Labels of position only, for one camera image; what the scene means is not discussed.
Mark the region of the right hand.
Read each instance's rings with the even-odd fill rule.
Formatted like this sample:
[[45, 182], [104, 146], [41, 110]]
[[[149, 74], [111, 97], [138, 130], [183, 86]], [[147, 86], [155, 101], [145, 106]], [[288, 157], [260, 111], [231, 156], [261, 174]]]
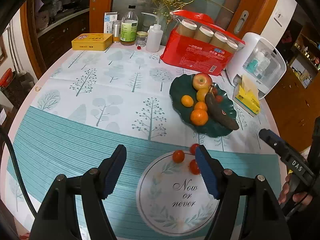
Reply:
[[[285, 178], [285, 184], [283, 185], [282, 190], [278, 197], [279, 204], [282, 204], [287, 200], [287, 196], [290, 190], [289, 182], [291, 180], [291, 175], [292, 174], [290, 173]], [[295, 203], [302, 203], [304, 206], [308, 206], [312, 201], [312, 196], [308, 195], [306, 192], [297, 193], [293, 196], [293, 201]]]

